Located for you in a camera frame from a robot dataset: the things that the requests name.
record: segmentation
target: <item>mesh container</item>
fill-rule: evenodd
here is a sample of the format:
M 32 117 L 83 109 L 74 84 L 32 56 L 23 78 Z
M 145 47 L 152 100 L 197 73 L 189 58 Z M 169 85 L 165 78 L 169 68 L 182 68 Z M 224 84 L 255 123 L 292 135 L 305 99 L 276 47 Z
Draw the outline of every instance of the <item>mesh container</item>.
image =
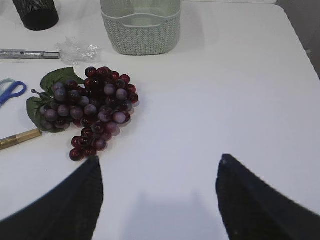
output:
M 41 31 L 59 21 L 53 0 L 13 0 L 13 3 L 27 29 Z
M 108 37 L 124 55 L 156 55 L 180 37 L 181 0 L 100 0 Z

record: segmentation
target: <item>pen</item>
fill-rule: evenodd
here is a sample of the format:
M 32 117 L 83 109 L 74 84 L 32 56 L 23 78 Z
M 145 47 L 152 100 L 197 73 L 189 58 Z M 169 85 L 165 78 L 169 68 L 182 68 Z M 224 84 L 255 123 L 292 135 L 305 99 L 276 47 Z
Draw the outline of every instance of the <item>pen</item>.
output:
M 59 52 L 0 49 L 0 59 L 60 59 Z
M 9 147 L 18 145 L 30 139 L 34 139 L 36 137 L 41 136 L 42 133 L 39 129 L 33 129 L 30 131 L 26 131 L 20 134 L 16 134 L 13 136 L 6 137 L 0 140 L 0 150 L 7 149 Z

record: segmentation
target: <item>grape stem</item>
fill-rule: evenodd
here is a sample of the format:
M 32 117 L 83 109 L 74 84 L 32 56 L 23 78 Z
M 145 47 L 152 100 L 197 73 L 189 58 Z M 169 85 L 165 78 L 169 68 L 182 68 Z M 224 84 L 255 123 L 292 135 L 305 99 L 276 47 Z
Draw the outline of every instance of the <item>grape stem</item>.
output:
M 46 95 L 44 95 L 43 93 L 39 93 L 39 92 L 37 92 L 37 91 L 34 90 L 34 89 L 32 89 L 31 92 L 32 92 L 33 94 L 38 94 L 40 97 L 42 97 L 42 98 L 44 98 L 44 99 L 48 99 L 48 100 L 50 100 L 50 101 L 53 100 L 52 97 L 46 96 Z

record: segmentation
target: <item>gold pen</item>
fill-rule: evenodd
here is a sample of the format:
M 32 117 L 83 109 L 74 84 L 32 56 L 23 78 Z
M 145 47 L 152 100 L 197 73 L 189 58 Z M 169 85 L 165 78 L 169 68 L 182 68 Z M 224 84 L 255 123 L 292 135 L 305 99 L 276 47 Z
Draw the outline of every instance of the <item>gold pen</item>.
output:
M 30 139 L 41 136 L 42 133 L 39 129 L 33 129 L 20 134 L 6 137 L 0 140 L 0 150 L 10 148 L 12 146 L 18 145 Z

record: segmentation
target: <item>silver pen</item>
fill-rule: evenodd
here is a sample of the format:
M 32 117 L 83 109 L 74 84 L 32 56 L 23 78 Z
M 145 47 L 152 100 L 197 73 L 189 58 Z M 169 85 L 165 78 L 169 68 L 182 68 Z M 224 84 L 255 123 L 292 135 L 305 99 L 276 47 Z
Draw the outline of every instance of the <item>silver pen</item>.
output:
M 0 49 L 0 59 L 60 59 L 59 52 Z

